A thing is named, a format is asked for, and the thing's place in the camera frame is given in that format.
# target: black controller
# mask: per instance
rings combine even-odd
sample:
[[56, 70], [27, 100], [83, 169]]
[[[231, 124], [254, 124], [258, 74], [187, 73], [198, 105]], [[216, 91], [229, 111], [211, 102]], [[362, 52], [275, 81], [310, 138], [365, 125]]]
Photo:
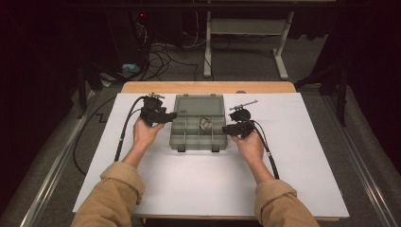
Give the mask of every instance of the black controller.
[[177, 113], [166, 113], [166, 107], [162, 107], [161, 97], [150, 94], [144, 99], [144, 107], [141, 109], [140, 116], [150, 127], [153, 126], [153, 123], [172, 122], [177, 117]]
[[250, 135], [254, 130], [254, 121], [251, 120], [251, 113], [243, 107], [255, 102], [257, 101], [239, 105], [230, 109], [235, 110], [233, 113], [230, 113], [229, 116], [231, 116], [231, 120], [235, 121], [236, 123], [222, 127], [223, 132], [229, 135], [240, 135], [241, 138], [245, 138]]

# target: tan sleeve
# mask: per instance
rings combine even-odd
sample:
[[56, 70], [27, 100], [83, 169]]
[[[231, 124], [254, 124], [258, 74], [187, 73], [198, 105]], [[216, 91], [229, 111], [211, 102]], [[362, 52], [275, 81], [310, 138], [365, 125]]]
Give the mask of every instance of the tan sleeve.
[[115, 162], [78, 209], [72, 226], [130, 226], [131, 213], [141, 202], [145, 185], [136, 169]]
[[267, 180], [256, 187], [254, 213], [264, 227], [319, 226], [297, 198], [297, 191], [281, 180]]

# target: white board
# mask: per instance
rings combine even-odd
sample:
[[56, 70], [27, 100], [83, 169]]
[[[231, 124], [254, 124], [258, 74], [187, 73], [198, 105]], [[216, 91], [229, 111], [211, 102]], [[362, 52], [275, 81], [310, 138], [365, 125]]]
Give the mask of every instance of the white board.
[[[99, 175], [113, 162], [125, 119], [133, 101], [146, 94], [119, 94], [96, 150], [73, 212], [100, 181]], [[170, 113], [175, 95], [162, 94]], [[291, 184], [299, 199], [316, 218], [347, 218], [348, 211], [300, 94], [224, 94], [227, 124], [233, 124], [229, 108], [258, 100], [247, 106], [252, 119], [265, 131], [280, 178]], [[143, 106], [140, 101], [135, 109]], [[132, 116], [120, 160], [132, 144]], [[159, 132], [138, 171], [146, 184], [138, 216], [253, 217], [253, 175], [228, 138], [226, 150], [188, 150], [179, 153], [169, 146], [171, 123]], [[271, 171], [269, 159], [265, 164]]]

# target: white metal frame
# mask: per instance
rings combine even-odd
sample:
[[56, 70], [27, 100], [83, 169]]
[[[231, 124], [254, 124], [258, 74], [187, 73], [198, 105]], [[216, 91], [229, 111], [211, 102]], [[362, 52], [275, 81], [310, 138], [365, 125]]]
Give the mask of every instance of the white metal frame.
[[291, 27], [294, 12], [289, 12], [286, 20], [212, 20], [212, 13], [207, 12], [206, 22], [206, 48], [204, 52], [203, 75], [205, 78], [212, 76], [212, 48], [210, 46], [212, 34], [250, 34], [250, 35], [280, 35], [280, 45], [272, 49], [280, 78], [288, 80], [286, 67], [281, 57], [286, 43], [289, 28]]

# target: metal rail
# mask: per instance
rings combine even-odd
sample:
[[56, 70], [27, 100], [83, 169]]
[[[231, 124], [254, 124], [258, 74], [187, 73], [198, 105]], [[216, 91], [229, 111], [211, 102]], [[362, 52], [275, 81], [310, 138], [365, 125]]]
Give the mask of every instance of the metal rail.
[[330, 100], [329, 96], [323, 96], [323, 103], [329, 110], [331, 116], [336, 122], [337, 127], [340, 129], [340, 133], [346, 143], [346, 146], [348, 147], [349, 151], [348, 154], [351, 159], [351, 162], [354, 165], [357, 175], [359, 176], [360, 181], [362, 182], [366, 190], [366, 194], [371, 200], [371, 203], [374, 206], [377, 215], [380, 218], [380, 221], [382, 222], [383, 226], [397, 227], [398, 224], [395, 221], [386, 201], [384, 200], [380, 188], [377, 186], [373, 176], [369, 172], [369, 169], [363, 162], [363, 159], [359, 154], [357, 146], [354, 144], [348, 130], [345, 127], [343, 127], [339, 122], [339, 120], [337, 119], [336, 107], [334, 106], [332, 100]]
[[87, 121], [88, 113], [94, 108], [94, 104], [96, 103], [97, 98], [98, 95], [95, 94], [95, 92], [92, 91], [89, 94], [89, 106], [87, 108], [87, 112], [77, 123], [70, 137], [66, 141], [64, 147], [54, 161], [53, 166], [50, 168], [46, 178], [44, 179], [44, 183], [42, 184], [41, 189], [39, 190], [33, 203], [30, 205], [29, 210], [27, 211], [26, 216], [24, 217], [24, 220], [20, 225], [21, 227], [31, 227], [38, 224], [41, 215], [44, 212], [44, 208], [47, 206], [47, 203], [57, 186], [61, 174], [64, 171], [65, 165], [67, 164], [68, 159], [71, 156], [73, 146], [77, 141], [77, 136], [82, 130], [83, 125]]
[[61, 4], [62, 9], [84, 10], [84, 11], [137, 11], [137, 10], [191, 10], [191, 11], [266, 11], [267, 9], [279, 11], [299, 10], [364, 10], [372, 9], [373, 4], [350, 4], [350, 3], [313, 3], [313, 2], [287, 2], [287, 3], [195, 3], [195, 4]]

